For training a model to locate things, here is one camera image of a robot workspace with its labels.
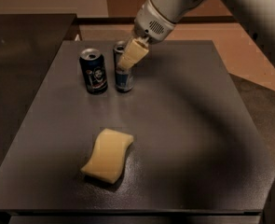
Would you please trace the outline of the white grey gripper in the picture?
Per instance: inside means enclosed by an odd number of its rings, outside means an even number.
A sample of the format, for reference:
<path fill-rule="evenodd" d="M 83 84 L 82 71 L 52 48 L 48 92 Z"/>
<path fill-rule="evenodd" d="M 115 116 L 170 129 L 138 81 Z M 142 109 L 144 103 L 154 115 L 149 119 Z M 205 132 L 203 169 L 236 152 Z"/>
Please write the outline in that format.
<path fill-rule="evenodd" d="M 162 42 L 174 27 L 175 24 L 165 19 L 151 0 L 146 0 L 134 20 L 133 32 L 137 37 L 128 41 L 117 66 L 124 70 L 132 68 L 149 52 L 149 44 Z"/>

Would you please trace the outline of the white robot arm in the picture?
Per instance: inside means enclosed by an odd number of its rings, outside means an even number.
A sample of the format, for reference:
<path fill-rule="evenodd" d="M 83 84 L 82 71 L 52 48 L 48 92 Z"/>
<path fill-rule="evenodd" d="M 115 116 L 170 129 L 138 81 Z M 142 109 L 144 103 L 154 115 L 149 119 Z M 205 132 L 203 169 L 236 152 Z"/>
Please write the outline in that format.
<path fill-rule="evenodd" d="M 162 42 L 182 18 L 208 0 L 144 0 L 118 64 L 130 69 Z M 238 23 L 275 68 L 275 0 L 218 0 L 227 20 Z"/>

